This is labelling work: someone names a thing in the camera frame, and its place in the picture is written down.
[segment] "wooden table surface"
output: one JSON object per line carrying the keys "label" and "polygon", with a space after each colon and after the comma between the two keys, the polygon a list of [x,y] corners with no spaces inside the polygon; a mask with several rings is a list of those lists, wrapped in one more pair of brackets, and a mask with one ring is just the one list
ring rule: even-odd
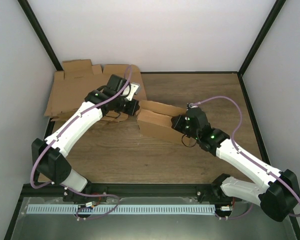
{"label": "wooden table surface", "polygon": [[[260,158],[256,137],[236,74],[143,74],[148,100],[186,107],[213,96],[238,103],[243,122],[236,141]],[[231,135],[239,122],[236,107],[216,99],[200,106],[212,127]],[[56,131],[64,122],[56,122]],[[201,150],[187,148],[139,133],[136,117],[120,123],[92,126],[72,148],[67,160],[78,173],[95,183],[211,183],[222,173],[248,180],[229,163]],[[44,176],[39,181],[46,181]]]}

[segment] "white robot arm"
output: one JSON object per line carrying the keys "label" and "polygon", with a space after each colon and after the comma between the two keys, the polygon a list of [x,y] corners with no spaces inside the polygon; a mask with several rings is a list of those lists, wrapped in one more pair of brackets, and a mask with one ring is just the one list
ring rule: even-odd
{"label": "white robot arm", "polygon": [[90,92],[75,114],[55,133],[44,141],[37,138],[32,143],[32,161],[35,163],[39,155],[47,146],[51,145],[47,153],[37,166],[37,170],[49,178],[53,183],[69,187],[77,192],[84,192],[88,180],[72,169],[66,160],[71,148],[81,136],[109,111],[120,112],[133,116],[139,109],[139,101],[133,99],[138,93],[140,85],[129,83],[123,93],[107,104],[95,107],[96,104],[113,97],[124,86],[124,78],[112,75],[106,86]]}
{"label": "white robot arm", "polygon": [[300,198],[298,180],[292,171],[287,169],[282,172],[264,163],[230,139],[228,134],[212,128],[199,107],[189,107],[185,115],[175,116],[171,121],[173,129],[196,139],[201,149],[233,165],[254,182],[222,174],[212,183],[217,188],[214,191],[216,195],[236,197],[256,204],[278,222],[283,221],[298,204],[296,197],[284,186],[290,187]]}

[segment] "white wall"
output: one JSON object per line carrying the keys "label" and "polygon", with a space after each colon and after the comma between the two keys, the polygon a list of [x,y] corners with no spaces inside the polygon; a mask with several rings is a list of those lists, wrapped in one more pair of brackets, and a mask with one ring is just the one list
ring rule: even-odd
{"label": "white wall", "polygon": [[53,67],[17,1],[0,1],[0,240],[32,166],[31,143],[42,138]]}
{"label": "white wall", "polygon": [[286,1],[243,78],[271,163],[300,185],[300,0]]}
{"label": "white wall", "polygon": [[275,0],[29,0],[60,61],[238,71]]}

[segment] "wire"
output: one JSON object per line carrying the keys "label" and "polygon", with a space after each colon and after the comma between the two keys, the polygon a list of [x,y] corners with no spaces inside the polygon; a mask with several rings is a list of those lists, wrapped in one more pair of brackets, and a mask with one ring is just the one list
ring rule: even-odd
{"label": "wire", "polygon": [[[85,114],[85,113],[87,113],[87,112],[89,112],[90,110],[92,110],[92,109],[94,109],[94,108],[98,108],[98,107],[101,107],[102,105],[104,105],[104,104],[107,104],[108,102],[110,102],[110,101],[112,101],[113,99],[115,99],[115,98],[117,98],[125,89],[126,89],[126,87],[128,86],[128,84],[129,84],[129,81],[131,80],[131,76],[132,76],[132,66],[131,65],[129,65],[127,68],[126,68],[126,70],[125,70],[125,72],[124,72],[124,78],[126,79],[126,82],[124,83],[124,85],[123,85],[123,87],[114,95],[114,96],[112,96],[112,97],[110,97],[109,99],[107,99],[107,100],[105,100],[105,101],[103,101],[103,102],[100,102],[100,103],[98,103],[98,104],[96,104],[96,105],[94,105],[94,106],[91,106],[91,107],[89,107],[89,108],[87,108],[86,110],[84,110],[84,111],[82,111],[81,112],[81,115],[83,115],[83,114]],[[70,126],[71,126],[71,124],[73,124],[77,119],[79,118],[79,116],[76,116],[76,117],[74,117],[61,131],[60,131],[60,133],[56,136],[56,138],[58,139]],[[47,182],[45,182],[45,183],[43,183],[43,184],[41,184],[41,185],[38,185],[38,186],[36,186],[35,185],[35,182],[34,182],[34,176],[35,176],[35,172],[36,172],[36,169],[37,169],[37,167],[38,167],[38,165],[39,165],[39,163],[40,163],[40,161],[41,161],[41,159],[43,158],[43,156],[46,154],[46,152],[49,150],[49,148],[54,144],[56,142],[56,140],[52,140],[51,142],[50,142],[50,144],[48,145],[48,146],[46,146],[46,148],[42,151],[42,153],[39,155],[39,157],[37,158],[37,160],[34,162],[34,164],[33,164],[33,167],[32,167],[32,170],[31,170],[31,175],[30,175],[30,185],[31,185],[31,187],[33,187],[34,189],[40,189],[40,188],[42,188],[42,187],[44,187],[44,186],[46,186],[46,185],[48,185],[48,184],[50,184],[50,183],[52,183],[52,181],[47,181]],[[96,197],[113,197],[113,198],[116,198],[116,199],[118,199],[118,203],[111,209],[111,210],[109,210],[108,212],[106,212],[105,214],[102,214],[102,215],[100,215],[100,216],[97,216],[97,217],[90,217],[89,219],[91,220],[91,219],[99,219],[99,218],[102,218],[102,217],[104,217],[104,216],[106,216],[106,215],[108,215],[109,213],[111,213],[112,211],[114,211],[117,207],[118,207],[118,205],[119,205],[119,202],[120,202],[120,198],[117,196],[117,195],[113,195],[113,194],[99,194],[99,195],[95,195],[95,194],[85,194],[85,193],[82,193],[82,192],[78,192],[78,191],[76,191],[76,190],[74,190],[74,189],[72,189],[72,188],[68,188],[70,191],[72,191],[72,192],[74,192],[75,194],[78,194],[78,195],[81,195],[81,196],[84,196],[84,197],[91,197],[91,198],[96,198]]]}
{"label": "wire", "polygon": [[[237,108],[237,110],[239,111],[239,115],[240,115],[239,124],[236,126],[236,128],[233,130],[233,132],[231,134],[231,142],[232,142],[233,147],[238,151],[238,153],[240,153],[242,156],[244,156],[247,160],[249,160],[250,162],[252,162],[256,166],[258,166],[260,169],[262,169],[263,171],[267,172],[267,174],[271,175],[276,180],[278,180],[278,182],[280,182],[286,189],[289,190],[289,192],[295,197],[295,199],[298,201],[298,203],[300,205],[300,197],[296,194],[296,192],[285,181],[283,181],[281,178],[279,178],[278,176],[276,176],[273,172],[271,172],[270,170],[268,170],[267,168],[265,168],[264,166],[262,166],[258,162],[254,161],[252,158],[250,158],[244,152],[242,152],[242,151],[239,150],[239,148],[238,148],[238,146],[236,145],[236,142],[235,142],[235,133],[240,128],[240,126],[242,124],[242,112],[241,112],[240,107],[238,106],[238,104],[235,101],[233,101],[231,98],[229,98],[227,96],[213,96],[213,97],[210,97],[210,98],[208,98],[206,100],[203,100],[203,101],[198,101],[198,102],[195,102],[195,103],[190,103],[189,106],[190,107],[198,106],[200,104],[209,102],[209,101],[214,100],[214,99],[227,99],[230,102],[232,102],[235,105],[235,107]],[[289,216],[290,217],[300,217],[300,213],[299,214],[289,213]]]}
{"label": "wire", "polygon": [[235,209],[235,203],[236,203],[236,199],[235,199],[235,197],[233,196],[233,197],[232,197],[232,210]]}
{"label": "wire", "polygon": [[248,209],[246,212],[244,212],[244,213],[242,213],[241,215],[239,215],[239,216],[233,216],[233,217],[221,217],[221,216],[219,216],[219,215],[216,214],[216,213],[215,213],[214,215],[215,215],[218,219],[226,219],[226,220],[240,219],[240,218],[246,216],[248,213],[250,213],[251,210],[252,210],[252,208],[253,208],[253,206],[254,206],[254,204],[251,203],[251,206],[249,207],[249,209]]}
{"label": "wire", "polygon": [[84,196],[84,197],[88,197],[88,198],[97,198],[97,197],[113,197],[115,199],[118,200],[118,202],[116,203],[116,205],[110,209],[109,211],[107,211],[106,213],[104,214],[101,214],[99,216],[93,216],[93,217],[88,217],[88,218],[85,218],[85,217],[79,217],[78,214],[79,212],[85,210],[85,209],[90,209],[89,207],[83,207],[83,208],[80,208],[76,211],[75,213],[75,216],[76,218],[79,220],[93,220],[93,219],[100,219],[102,217],[105,217],[107,216],[108,214],[112,213],[118,206],[119,206],[119,203],[120,203],[120,198],[117,196],[117,195],[113,195],[113,194],[85,194],[85,193],[82,193],[82,192],[79,192],[79,191],[76,191],[76,190],[73,190],[71,189],[70,187],[68,188],[69,190],[71,190],[72,192],[74,192],[75,194],[78,194],[78,195],[81,195],[81,196]]}
{"label": "wire", "polygon": [[[100,195],[100,193],[94,192],[94,193],[92,193],[92,195]],[[96,203],[96,206],[98,206],[98,205],[100,204],[101,199],[102,199],[102,198],[99,197],[99,201]]]}
{"label": "wire", "polygon": [[[87,108],[86,110],[82,111],[81,112],[81,115],[84,115],[85,113],[89,112],[90,110],[92,109],[95,109],[95,108],[98,108],[98,107],[101,107],[102,105],[104,104],[107,104],[108,102],[112,101],[113,99],[115,99],[116,97],[118,97],[125,89],[126,87],[128,86],[129,84],[129,81],[131,79],[131,76],[132,76],[132,66],[129,65],[126,70],[125,70],[125,73],[124,73],[124,78],[126,78],[126,82],[125,84],[123,85],[123,87],[112,97],[110,97],[109,99],[103,101],[103,102],[100,102],[96,105],[93,105],[89,108]],[[79,118],[79,116],[75,116],[66,126],[64,126],[64,128],[60,131],[60,133],[56,136],[56,138],[60,138],[60,136],[71,126],[71,124],[73,124],[77,119]],[[41,161],[41,159],[43,158],[43,156],[46,154],[46,152],[48,151],[48,149],[56,142],[56,140],[52,140],[50,142],[50,144],[48,146],[45,147],[45,149],[42,151],[42,153],[39,155],[39,157],[37,158],[37,160],[34,162],[33,164],[33,167],[32,167],[32,170],[31,170],[31,175],[30,175],[30,185],[31,187],[33,187],[34,189],[40,189],[50,183],[52,183],[52,181],[47,181],[41,185],[38,185],[36,186],[35,185],[35,182],[34,182],[34,176],[35,176],[35,172],[36,172],[36,169]]]}
{"label": "wire", "polygon": [[126,97],[129,96],[130,92],[131,92],[131,84],[129,82],[129,92],[128,92],[128,94],[126,94],[126,95],[120,95],[119,97],[124,99],[124,98],[126,98]]}
{"label": "wire", "polygon": [[197,141],[195,141],[195,143],[192,145],[192,146],[188,146],[185,144],[184,142],[184,137],[186,136],[186,134],[184,134],[182,137],[181,137],[181,142],[183,145],[185,145],[187,148],[193,148],[195,145],[197,145]]}

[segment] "flattened cardboard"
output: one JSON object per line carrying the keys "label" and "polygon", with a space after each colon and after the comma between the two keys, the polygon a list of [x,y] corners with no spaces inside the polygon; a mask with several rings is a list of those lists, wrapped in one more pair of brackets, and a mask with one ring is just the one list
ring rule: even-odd
{"label": "flattened cardboard", "polygon": [[[127,64],[107,64],[102,71],[101,65],[92,65],[90,59],[64,61],[62,65],[64,71],[54,73],[54,82],[44,114],[53,118],[54,121],[68,120],[80,107],[89,92],[106,85],[112,74],[123,77],[128,66]],[[132,65],[130,81],[140,84],[141,87],[138,95],[135,95],[134,98],[139,101],[146,100],[141,73],[135,65]],[[118,113],[109,112],[102,120],[120,122],[128,118],[128,115],[124,113],[116,118],[117,116]]]}
{"label": "flattened cardboard", "polygon": [[[171,128],[171,118],[185,114],[185,108],[146,100],[141,101],[139,105],[141,110],[136,121],[141,134],[182,145],[183,134]],[[189,146],[191,139],[184,137],[183,142]]]}

